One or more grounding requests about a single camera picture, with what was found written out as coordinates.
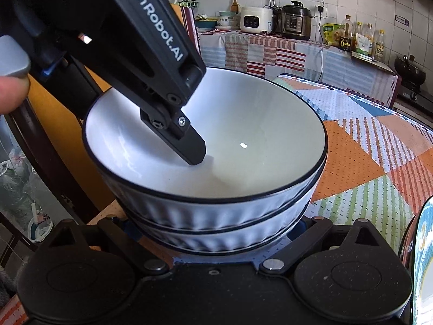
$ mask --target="power cord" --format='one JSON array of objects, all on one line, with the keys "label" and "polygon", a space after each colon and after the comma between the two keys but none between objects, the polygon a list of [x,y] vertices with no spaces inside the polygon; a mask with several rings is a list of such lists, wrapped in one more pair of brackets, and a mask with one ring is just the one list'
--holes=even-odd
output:
[{"label": "power cord", "polygon": [[322,0],[322,6],[318,6],[317,10],[320,13],[320,17],[319,17],[319,25],[317,26],[319,33],[320,33],[320,38],[322,40],[322,42],[320,43],[320,75],[319,75],[319,79],[317,80],[318,82],[320,82],[320,79],[322,78],[323,75],[323,34],[320,31],[320,25],[322,24],[322,13],[323,13],[323,7],[325,6],[325,2]]}]

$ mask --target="white tile wall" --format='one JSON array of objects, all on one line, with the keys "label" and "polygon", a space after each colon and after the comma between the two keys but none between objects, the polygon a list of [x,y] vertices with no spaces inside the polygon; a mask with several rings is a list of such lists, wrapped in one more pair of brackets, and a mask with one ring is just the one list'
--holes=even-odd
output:
[{"label": "white tile wall", "polygon": [[[197,0],[197,13],[215,16],[218,11],[227,10],[233,0]],[[291,4],[292,0],[276,0],[277,5]],[[297,0],[314,13],[322,0]],[[385,30],[385,61],[393,67],[396,55],[412,54],[415,61],[427,72],[426,84],[433,93],[433,1],[431,0],[323,0],[326,7],[324,23],[340,23],[346,15],[352,21],[372,23],[375,36]],[[263,6],[268,0],[238,0],[241,6]],[[406,26],[395,20],[399,15],[409,21]],[[311,38],[320,41],[321,29],[316,27],[319,18],[313,20]]]}]

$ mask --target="stove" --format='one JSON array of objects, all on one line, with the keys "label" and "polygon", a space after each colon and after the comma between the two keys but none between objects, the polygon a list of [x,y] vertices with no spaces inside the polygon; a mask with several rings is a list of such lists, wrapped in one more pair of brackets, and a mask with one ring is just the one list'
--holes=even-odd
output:
[{"label": "stove", "polygon": [[398,89],[398,98],[423,113],[433,116],[433,96],[423,86],[420,87],[403,79]]},{"label": "stove", "polygon": [[209,256],[170,269],[112,218],[64,220],[17,292],[27,325],[402,324],[411,277],[370,221],[303,217],[287,237],[259,264]]}]

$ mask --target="bottle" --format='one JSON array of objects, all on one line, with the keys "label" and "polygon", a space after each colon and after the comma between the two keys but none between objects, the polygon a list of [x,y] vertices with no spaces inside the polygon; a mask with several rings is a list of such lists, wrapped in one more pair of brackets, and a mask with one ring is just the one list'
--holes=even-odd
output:
[{"label": "bottle", "polygon": [[356,50],[356,35],[361,34],[362,35],[362,23],[357,22],[355,31],[353,32],[353,40],[352,40],[352,51]]},{"label": "bottle", "polygon": [[385,36],[384,36],[385,31],[383,29],[381,29],[379,31],[379,36],[378,39],[376,40],[376,44],[375,44],[375,60],[376,61],[382,61],[383,60],[383,52],[385,49]]},{"label": "bottle", "polygon": [[373,38],[374,38],[375,34],[373,33],[373,25],[370,23],[368,23],[367,25],[368,25],[368,27],[364,33],[364,36],[367,37],[370,41],[369,56],[371,57],[372,53],[373,53]]},{"label": "bottle", "polygon": [[353,24],[350,21],[350,15],[346,15],[346,19],[341,22],[340,32],[340,49],[350,51],[353,39]]}]

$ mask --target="black bowl rim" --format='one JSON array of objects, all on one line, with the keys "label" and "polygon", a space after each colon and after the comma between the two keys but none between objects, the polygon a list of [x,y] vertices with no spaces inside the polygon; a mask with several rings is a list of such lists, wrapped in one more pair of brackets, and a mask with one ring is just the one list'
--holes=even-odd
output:
[{"label": "black bowl rim", "polygon": [[280,231],[278,231],[273,236],[265,238],[265,240],[263,240],[261,242],[257,242],[256,244],[250,245],[250,246],[245,247],[245,248],[234,249],[233,251],[217,251],[217,252],[193,251],[191,249],[186,249],[186,248],[181,248],[181,247],[178,247],[178,246],[174,246],[173,244],[161,241],[158,238],[150,235],[148,232],[146,232],[144,229],[142,229],[140,226],[138,226],[137,223],[134,221],[134,219],[130,218],[130,220],[137,227],[137,229],[143,234],[144,237],[152,240],[153,242],[157,243],[160,246],[163,246],[165,248],[171,249],[173,251],[178,251],[178,252],[181,252],[183,254],[200,255],[200,256],[230,256],[230,255],[235,255],[235,254],[241,254],[241,253],[250,252],[250,251],[252,251],[254,249],[258,249],[258,248],[260,248],[262,246],[270,244],[270,243],[278,240],[279,238],[282,238],[282,236],[285,233],[289,233],[293,229],[293,227],[295,227],[295,225],[302,219],[302,217],[304,216],[304,214],[307,211],[307,208],[308,208],[308,206],[310,204],[311,204],[311,200],[308,203],[306,203],[306,205],[304,206],[304,208],[302,209],[302,211],[299,213],[299,216],[297,218],[295,218],[292,221],[292,223],[290,223],[288,226],[282,228]]},{"label": "black bowl rim", "polygon": [[[226,68],[222,68],[222,67],[206,67],[206,68],[215,68],[215,69],[219,69],[219,70],[226,70],[229,72],[238,72],[238,73],[242,73],[242,74],[247,74],[251,77],[257,77],[258,79],[264,80],[266,82],[270,82],[278,87],[280,87],[281,89],[290,92],[289,89],[284,88],[283,86],[281,86],[280,84],[277,84],[275,82],[272,82],[270,80],[267,80],[265,78],[261,78],[252,74],[248,74],[245,72],[241,72],[241,71],[236,71],[236,70],[228,70]],[[320,123],[322,124],[323,127],[323,132],[325,134],[325,145],[323,146],[323,152],[322,155],[320,156],[320,159],[317,161],[317,163],[311,168],[311,170],[309,170],[309,172],[307,172],[306,174],[304,174],[303,176],[301,176],[300,178],[298,178],[296,181],[293,181],[289,184],[286,184],[282,187],[279,188],[275,188],[272,189],[270,191],[266,191],[266,192],[262,192],[262,193],[257,193],[257,194],[252,194],[252,195],[246,195],[246,196],[242,196],[242,197],[230,197],[230,198],[198,198],[198,197],[187,197],[187,196],[183,196],[183,195],[177,195],[177,194],[171,194],[171,193],[164,193],[161,191],[156,191],[154,189],[150,189],[150,188],[146,188],[143,186],[140,186],[136,183],[130,182],[120,176],[118,176],[117,174],[115,174],[114,172],[112,172],[111,170],[109,170],[107,167],[105,167],[98,159],[97,157],[94,155],[94,153],[92,152],[92,149],[90,149],[89,143],[87,142],[87,138],[86,138],[86,124],[87,124],[87,118],[89,116],[89,113],[91,112],[91,110],[93,109],[93,106],[96,104],[96,102],[98,101],[98,99],[102,96],[104,96],[105,93],[101,94],[97,99],[95,99],[95,101],[93,102],[93,104],[90,106],[90,108],[87,111],[86,117],[84,118],[84,122],[83,122],[83,130],[82,132],[82,138],[83,138],[83,143],[84,143],[84,148],[86,149],[86,152],[88,153],[88,155],[91,157],[92,161],[96,164],[96,166],[101,170],[101,172],[103,172],[104,174],[106,174],[108,177],[110,177],[111,179],[113,179],[114,181],[117,181],[118,183],[121,183],[127,187],[129,187],[130,189],[133,189],[135,191],[138,191],[140,193],[145,193],[154,197],[158,197],[158,198],[162,198],[162,199],[167,199],[170,201],[175,201],[175,202],[183,202],[183,203],[189,203],[189,204],[233,204],[233,203],[242,203],[242,202],[250,202],[250,201],[254,201],[254,200],[258,200],[258,199],[262,199],[274,194],[279,194],[283,191],[285,191],[286,189],[289,189],[301,182],[303,182],[304,180],[306,180],[307,178],[309,178],[314,172],[316,172],[319,167],[323,164],[323,162],[326,160],[326,156],[328,153],[328,133],[326,132],[326,127],[322,121],[322,119],[320,118],[320,116],[318,115],[318,113],[315,112],[315,110],[304,100],[302,99],[300,96],[298,96],[297,94],[291,92],[293,95],[295,95],[298,99],[300,99],[301,101],[303,101],[310,109],[311,111],[314,112],[314,114],[317,116],[317,118],[319,119]]]},{"label": "black bowl rim", "polygon": [[252,225],[257,225],[257,223],[261,223],[263,221],[269,220],[273,218],[276,215],[279,215],[283,212],[285,212],[287,209],[291,208],[295,203],[297,203],[302,197],[305,196],[305,194],[320,180],[320,176],[322,175],[323,171],[325,170],[325,165],[321,167],[321,169],[317,172],[314,179],[305,186],[302,190],[300,190],[292,199],[289,201],[283,203],[279,208],[275,209],[272,212],[269,212],[259,218],[256,218],[254,220],[246,221],[240,225],[235,226],[229,226],[229,227],[223,227],[219,229],[206,229],[206,230],[189,230],[189,229],[178,229],[174,227],[170,227],[167,225],[160,225],[154,221],[148,220],[144,217],[139,216],[136,212],[129,209],[124,203],[122,203],[122,200],[118,197],[116,197],[117,202],[119,203],[120,207],[125,211],[128,212],[128,216],[133,221],[138,221],[142,225],[146,225],[149,228],[153,228],[159,231],[169,232],[169,233],[178,233],[178,234],[186,234],[186,235],[204,235],[204,234],[219,234],[219,233],[225,233],[225,232],[232,232],[237,230],[242,230],[244,228],[248,228]]}]

